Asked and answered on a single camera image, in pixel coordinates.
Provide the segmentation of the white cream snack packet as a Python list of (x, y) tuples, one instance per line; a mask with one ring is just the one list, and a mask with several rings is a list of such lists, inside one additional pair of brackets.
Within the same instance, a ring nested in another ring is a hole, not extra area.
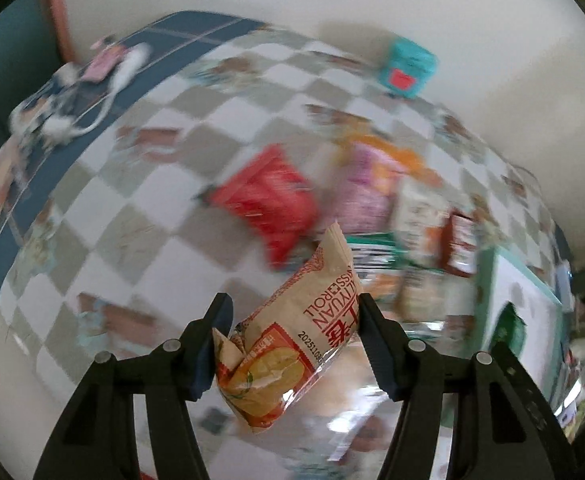
[(437, 266), (449, 212), (449, 200), (437, 188), (413, 177), (401, 179), (390, 228), (411, 262), (426, 268)]

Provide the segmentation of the dark green snack packet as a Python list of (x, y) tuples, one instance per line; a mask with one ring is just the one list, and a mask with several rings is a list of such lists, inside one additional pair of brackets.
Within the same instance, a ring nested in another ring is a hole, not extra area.
[(490, 348), (496, 344), (506, 344), (517, 358), (521, 356), (527, 336), (527, 325), (519, 316), (513, 302), (507, 302), (495, 324)]

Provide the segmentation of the pink small gadget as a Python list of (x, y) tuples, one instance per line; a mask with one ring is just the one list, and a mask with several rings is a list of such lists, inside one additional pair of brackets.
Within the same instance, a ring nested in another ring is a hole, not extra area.
[(122, 60), (126, 53), (126, 47), (114, 40), (113, 36), (99, 39), (92, 45), (95, 55), (87, 64), (81, 76), (81, 80), (98, 84), (103, 81)]

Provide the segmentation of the beige Swiss roll snack packet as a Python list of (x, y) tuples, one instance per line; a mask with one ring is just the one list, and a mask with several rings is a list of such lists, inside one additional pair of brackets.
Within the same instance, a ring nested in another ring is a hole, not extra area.
[(252, 432), (272, 427), (320, 378), (359, 326), (362, 285), (336, 222), (312, 257), (232, 335), (212, 330), (215, 377)]

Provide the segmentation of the green white cracker packet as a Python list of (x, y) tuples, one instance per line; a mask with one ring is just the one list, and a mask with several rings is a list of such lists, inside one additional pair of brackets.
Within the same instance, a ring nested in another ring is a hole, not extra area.
[(346, 240), (352, 252), (353, 267), (361, 280), (399, 271), (407, 262), (407, 252), (393, 233), (350, 234)]

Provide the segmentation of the teal monster toy box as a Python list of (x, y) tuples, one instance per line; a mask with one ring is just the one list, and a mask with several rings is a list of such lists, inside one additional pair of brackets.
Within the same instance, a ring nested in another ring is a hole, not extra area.
[(419, 95), (438, 68), (434, 53), (405, 37), (397, 37), (390, 46), (378, 81), (395, 96), (413, 99)]

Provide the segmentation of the checkered tablecloth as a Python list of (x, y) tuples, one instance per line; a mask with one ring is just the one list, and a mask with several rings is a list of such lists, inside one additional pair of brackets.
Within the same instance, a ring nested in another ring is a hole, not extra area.
[(313, 105), (368, 119), (422, 155), (454, 205), (483, 196), (506, 248), (551, 272), (554, 223), (538, 190), (517, 197), (507, 186), (515, 169), (492, 148), (447, 138), (436, 105), (390, 96), (368, 68), (335, 65), (329, 44), (206, 12), (168, 15), (125, 44), (148, 44), (148, 63), (105, 119), (105, 86), (80, 88), (84, 136), (32, 152), (28, 187), (0, 234), (1, 314), (59, 402), (98, 348), (128, 348), (118, 336), (83, 339), (81, 294), (155, 315), (171, 336), (216, 292), (246, 315), (285, 281), (250, 227), (200, 196), (278, 143), (325, 200), (336, 128)]

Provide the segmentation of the clear green-edged biscuit packet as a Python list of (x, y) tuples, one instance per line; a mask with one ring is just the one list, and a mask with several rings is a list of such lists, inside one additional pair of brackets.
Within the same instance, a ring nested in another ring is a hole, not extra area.
[(445, 320), (445, 274), (407, 266), (376, 276), (369, 292), (381, 310), (403, 323), (442, 323)]

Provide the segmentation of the red Rose Kiss snack bag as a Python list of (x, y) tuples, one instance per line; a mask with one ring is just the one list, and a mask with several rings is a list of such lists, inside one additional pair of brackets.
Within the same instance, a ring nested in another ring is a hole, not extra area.
[(266, 146), (233, 177), (212, 188), (206, 200), (245, 220), (261, 237), (275, 269), (285, 266), (319, 218), (310, 182), (279, 144)]

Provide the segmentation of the orange jelly snack packet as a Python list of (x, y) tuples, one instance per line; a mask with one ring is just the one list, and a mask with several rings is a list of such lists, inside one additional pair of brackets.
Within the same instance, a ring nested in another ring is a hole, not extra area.
[(345, 133), (341, 133), (338, 136), (335, 143), (343, 151), (343, 156), (346, 156), (353, 148), (353, 145), (357, 143), (369, 148), (375, 148), (375, 150), (381, 151), (395, 160), (403, 168), (404, 174), (433, 188), (441, 188), (443, 185), (443, 179), (440, 174), (426, 166), (422, 155), (417, 154), (411, 148), (400, 148), (398, 145), (376, 136), (370, 131), (346, 129)]

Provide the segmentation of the pink snack packet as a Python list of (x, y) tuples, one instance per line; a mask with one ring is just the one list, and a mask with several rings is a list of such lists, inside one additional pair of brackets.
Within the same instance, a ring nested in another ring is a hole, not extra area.
[(329, 190), (322, 228), (337, 222), (345, 234), (385, 231), (404, 176), (403, 168), (389, 155), (363, 144), (353, 145)]

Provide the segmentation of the teal rimmed white tray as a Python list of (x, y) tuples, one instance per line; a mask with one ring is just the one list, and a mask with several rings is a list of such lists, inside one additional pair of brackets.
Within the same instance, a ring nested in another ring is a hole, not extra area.
[(475, 276), (475, 328), (466, 352), (488, 351), (505, 337), (521, 365), (553, 404), (561, 388), (566, 326), (563, 306), (547, 284), (511, 252), (480, 252)]

